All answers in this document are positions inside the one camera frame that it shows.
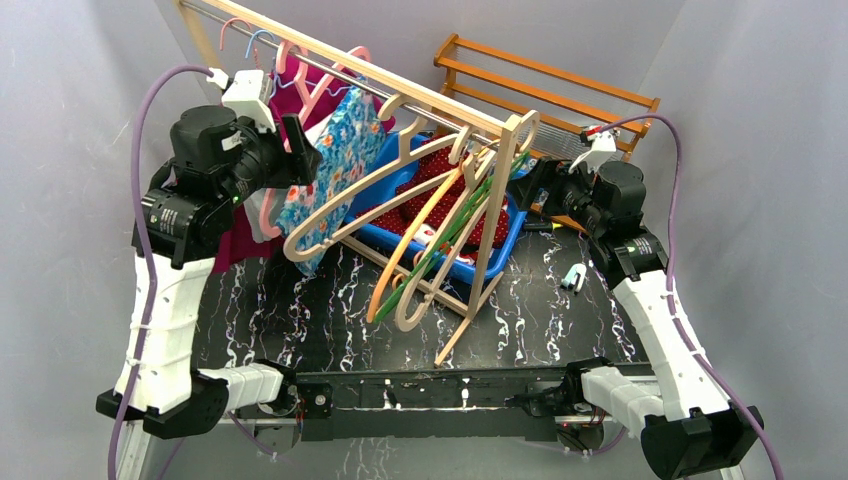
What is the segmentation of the green velvet hanger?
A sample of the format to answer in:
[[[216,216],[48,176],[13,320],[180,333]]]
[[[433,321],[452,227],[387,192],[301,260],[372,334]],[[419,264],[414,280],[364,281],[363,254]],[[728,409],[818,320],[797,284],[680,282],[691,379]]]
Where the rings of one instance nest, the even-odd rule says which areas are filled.
[[[521,167],[523,167],[526,160],[529,158],[528,155],[528,153],[523,153],[512,162],[510,173],[506,177],[507,180],[510,180],[519,172]],[[450,271],[454,260],[464,248],[460,246],[460,243],[466,242],[469,239],[477,240],[477,248],[479,251],[476,258],[480,262],[480,265],[485,263],[483,262],[482,254],[480,254],[480,249],[483,245],[484,227],[489,227],[488,223],[481,223],[481,221],[486,220],[486,218],[484,218],[486,217],[485,212],[488,208],[489,201],[494,198],[494,194],[492,193],[493,179],[494,174],[487,177],[486,180],[482,181],[482,183],[477,186],[476,190],[474,190],[471,194],[470,200],[463,204],[457,214],[457,218],[452,223],[448,223],[445,220],[441,224],[441,227],[444,227],[442,229],[444,231],[440,234],[437,232],[438,239],[427,245],[424,250],[419,252],[423,254],[419,263],[414,266],[411,273],[402,274],[402,276],[407,276],[406,280],[402,281],[400,287],[393,287],[396,288],[397,291],[392,293],[388,300],[378,306],[378,301],[381,299],[383,291],[390,281],[390,277],[394,274],[393,272],[395,271],[400,259],[403,257],[403,254],[406,252],[409,243],[412,242],[411,235],[405,234],[405,236],[401,238],[401,241],[398,243],[392,256],[387,260],[386,266],[378,280],[377,286],[375,287],[366,316],[366,321],[368,323],[380,323],[383,318],[398,305],[402,294],[405,292],[405,289],[407,289],[407,286],[414,283],[412,280],[420,280],[418,277],[423,277],[423,275],[429,273],[438,261],[444,260],[445,263],[443,266],[447,268],[446,271]],[[516,228],[520,227],[523,221],[515,220],[514,216],[510,216],[508,221],[501,221],[502,219],[500,217],[506,218],[507,215],[506,213],[501,213],[502,214],[498,214],[499,216],[495,218],[496,221],[493,227],[493,249],[502,248],[504,245],[509,246],[509,242],[514,243],[513,237],[515,235],[510,237],[510,229],[513,226]]]

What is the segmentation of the cream wooden hanger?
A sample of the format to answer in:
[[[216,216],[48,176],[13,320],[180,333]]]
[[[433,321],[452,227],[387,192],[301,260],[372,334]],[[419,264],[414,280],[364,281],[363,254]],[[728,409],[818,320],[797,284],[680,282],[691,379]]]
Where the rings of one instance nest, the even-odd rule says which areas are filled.
[[[382,108],[377,110],[380,122],[385,118],[389,118],[391,114],[400,106],[408,106],[414,102],[414,99],[402,94],[395,94],[384,102]],[[387,194],[379,197],[376,194],[376,187],[383,183],[388,177],[392,177],[399,170],[404,169],[407,165],[419,160],[421,157],[442,148],[454,148],[459,143],[465,144],[470,138],[472,129],[469,126],[457,128],[451,135],[440,137],[426,145],[421,144],[418,149],[413,150],[413,139],[417,136],[426,124],[426,120],[422,117],[409,125],[406,129],[396,132],[392,135],[387,134],[385,143],[378,155],[375,168],[371,173],[366,175],[361,180],[354,183],[352,186],[345,189],[341,194],[333,200],[327,202],[321,207],[318,212],[312,214],[300,227],[293,232],[295,239],[299,239],[305,230],[315,226],[319,219],[330,213],[333,209],[339,206],[340,203],[347,199],[352,200],[352,205],[346,215],[342,226],[337,230],[330,239],[324,241],[320,245],[310,247],[308,249],[299,250],[296,246],[284,242],[283,252],[287,259],[292,262],[299,263],[301,269],[305,272],[310,272],[320,263],[324,252],[332,245],[339,242],[341,239],[349,236],[352,232],[361,228],[361,226],[369,222],[374,217],[382,214],[384,211],[393,208],[399,204],[402,199],[395,198],[390,200]]]
[[[538,131],[540,113],[531,110],[523,116],[512,116],[500,138],[491,146],[473,153],[463,143],[455,145],[450,158],[459,162],[447,180],[442,182],[428,200],[393,253],[393,261],[384,269],[389,272],[400,259],[412,235],[423,225],[450,187],[463,179],[465,189],[436,231],[409,274],[393,283],[393,291],[384,303],[369,310],[373,320],[394,316],[394,323],[408,332],[423,319],[426,310],[441,292],[441,286],[462,254],[467,241],[477,227],[482,228],[474,261],[472,296],[465,304],[464,316],[476,314],[476,304],[485,280],[487,264],[493,249],[498,219],[502,211],[507,182],[526,163],[530,147]]]

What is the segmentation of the white red poppy garment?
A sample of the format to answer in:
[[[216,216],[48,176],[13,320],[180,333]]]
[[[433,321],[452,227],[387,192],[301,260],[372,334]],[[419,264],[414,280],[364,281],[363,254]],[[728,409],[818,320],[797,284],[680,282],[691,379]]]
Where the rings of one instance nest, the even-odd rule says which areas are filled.
[[[413,235],[413,240],[423,246],[427,246],[437,239],[437,229],[427,223],[423,223]],[[471,253],[460,253],[455,259],[455,261],[464,265],[474,266],[476,263],[476,257],[474,254]]]

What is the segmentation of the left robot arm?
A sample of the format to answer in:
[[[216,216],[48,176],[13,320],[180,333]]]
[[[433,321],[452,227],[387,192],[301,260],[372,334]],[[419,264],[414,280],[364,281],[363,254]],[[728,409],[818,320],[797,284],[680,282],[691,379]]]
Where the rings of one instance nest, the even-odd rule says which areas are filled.
[[[260,189],[313,180],[321,154],[295,114],[266,128],[222,105],[185,111],[170,139],[172,158],[140,197],[134,225],[137,293],[125,365],[95,408],[119,422],[140,421],[161,439],[207,433],[248,406],[286,416],[300,401],[293,370],[267,360],[196,369],[193,338],[237,209]]]

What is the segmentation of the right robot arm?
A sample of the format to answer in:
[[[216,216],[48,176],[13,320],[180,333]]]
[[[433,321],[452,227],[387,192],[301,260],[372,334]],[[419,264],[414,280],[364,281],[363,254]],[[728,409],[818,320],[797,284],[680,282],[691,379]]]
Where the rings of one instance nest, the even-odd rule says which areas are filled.
[[[763,420],[708,371],[677,300],[669,256],[642,221],[642,171],[622,161],[590,170],[546,157],[507,188],[524,210],[545,193],[547,215],[566,215],[583,228],[591,263],[628,315],[657,384],[650,392],[610,360],[596,357],[568,364],[561,383],[530,385],[508,405],[534,417],[599,409],[639,439],[648,466],[661,479],[709,472],[741,478],[741,461]]]

